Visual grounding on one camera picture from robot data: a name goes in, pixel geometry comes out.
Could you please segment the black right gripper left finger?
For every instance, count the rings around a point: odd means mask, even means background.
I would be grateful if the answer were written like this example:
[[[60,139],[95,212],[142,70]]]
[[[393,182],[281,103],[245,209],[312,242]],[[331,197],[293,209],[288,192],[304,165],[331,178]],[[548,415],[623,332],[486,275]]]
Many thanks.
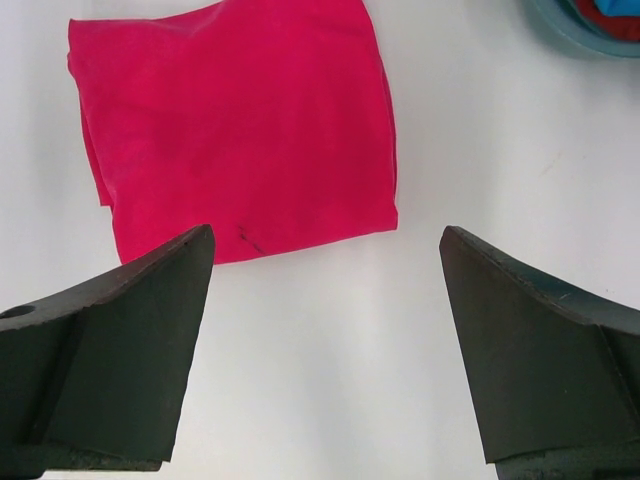
[[[207,225],[1,315],[1,471],[155,472],[173,453],[213,267]]]

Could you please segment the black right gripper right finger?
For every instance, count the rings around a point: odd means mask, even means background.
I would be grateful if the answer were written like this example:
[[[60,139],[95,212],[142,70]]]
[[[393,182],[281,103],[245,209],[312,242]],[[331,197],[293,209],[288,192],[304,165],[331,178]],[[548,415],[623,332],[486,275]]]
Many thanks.
[[[439,252],[485,460],[501,479],[639,475],[639,313],[458,227]]]

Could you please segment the pink t shirt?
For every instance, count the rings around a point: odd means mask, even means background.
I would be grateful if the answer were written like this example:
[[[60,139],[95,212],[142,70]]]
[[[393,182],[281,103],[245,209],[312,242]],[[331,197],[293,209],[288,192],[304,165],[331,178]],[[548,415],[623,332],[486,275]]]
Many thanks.
[[[200,224],[219,264],[396,229],[391,92],[362,2],[73,20],[68,40],[123,262]]]

